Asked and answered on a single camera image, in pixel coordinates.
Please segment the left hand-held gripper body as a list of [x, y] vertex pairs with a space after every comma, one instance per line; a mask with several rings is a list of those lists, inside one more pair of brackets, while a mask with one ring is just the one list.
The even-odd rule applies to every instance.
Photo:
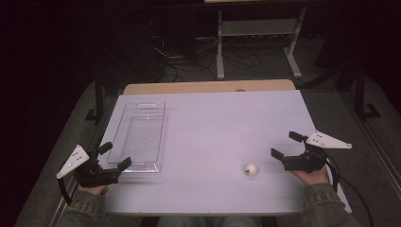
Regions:
[[98, 163], [96, 149], [87, 152], [81, 145], [76, 145], [56, 177], [61, 180], [73, 172], [74, 178], [82, 187], [95, 187], [118, 183], [121, 172], [117, 167], [104, 169]]

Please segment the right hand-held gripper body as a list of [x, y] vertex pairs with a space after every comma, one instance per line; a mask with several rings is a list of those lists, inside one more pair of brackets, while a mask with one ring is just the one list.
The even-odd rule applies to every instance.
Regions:
[[343, 142], [321, 131], [307, 136], [308, 149], [298, 156], [284, 156], [281, 161], [286, 171], [313, 172], [320, 170], [328, 160], [328, 149], [350, 149], [350, 143]]

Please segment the clear plastic tray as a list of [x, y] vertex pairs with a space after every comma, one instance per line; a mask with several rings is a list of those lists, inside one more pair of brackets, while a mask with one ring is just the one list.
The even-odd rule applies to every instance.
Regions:
[[163, 101], [127, 103], [112, 133], [113, 147], [107, 162], [119, 164], [130, 157], [131, 165], [126, 172], [159, 172], [165, 108]]

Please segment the person's left hand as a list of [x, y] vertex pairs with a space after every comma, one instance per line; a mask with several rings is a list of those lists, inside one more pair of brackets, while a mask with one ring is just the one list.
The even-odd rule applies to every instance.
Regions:
[[81, 185], [78, 187], [80, 192], [89, 193], [95, 196], [105, 196], [108, 194], [110, 188], [108, 185], [100, 185], [95, 187], [82, 187]]

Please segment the person's right hand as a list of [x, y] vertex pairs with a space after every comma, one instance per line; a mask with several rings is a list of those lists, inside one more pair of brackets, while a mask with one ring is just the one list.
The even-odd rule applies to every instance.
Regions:
[[315, 170], [311, 173], [304, 171], [292, 171], [292, 174], [297, 176], [305, 185], [330, 184], [326, 166], [323, 166], [320, 170]]

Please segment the black metal stand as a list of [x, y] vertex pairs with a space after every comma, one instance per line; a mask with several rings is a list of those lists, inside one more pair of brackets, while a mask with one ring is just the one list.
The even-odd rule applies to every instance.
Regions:
[[98, 124], [104, 115], [104, 88], [99, 73], [95, 77], [95, 101], [95, 107], [87, 112], [84, 120]]
[[378, 118], [380, 114], [373, 104], [365, 103], [365, 74], [361, 63], [356, 64], [356, 92], [355, 92], [355, 111], [357, 116], [366, 121], [367, 118]]

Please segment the wooden table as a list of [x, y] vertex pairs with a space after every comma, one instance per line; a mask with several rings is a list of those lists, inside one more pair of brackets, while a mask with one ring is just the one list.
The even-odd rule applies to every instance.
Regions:
[[237, 91], [292, 91], [296, 87], [289, 79], [228, 80], [129, 84], [124, 95], [217, 93]]

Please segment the white metal stand frame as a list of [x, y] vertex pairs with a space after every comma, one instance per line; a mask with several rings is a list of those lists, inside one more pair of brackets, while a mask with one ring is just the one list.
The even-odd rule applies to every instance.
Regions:
[[222, 38], [237, 36], [290, 35], [291, 41], [283, 48], [289, 68], [296, 79], [302, 73], [294, 59], [293, 52], [305, 18], [306, 7], [299, 10], [298, 16], [289, 19], [233, 20], [225, 21], [223, 12], [218, 12], [218, 49], [216, 55], [218, 79], [224, 79], [224, 63], [222, 56]]

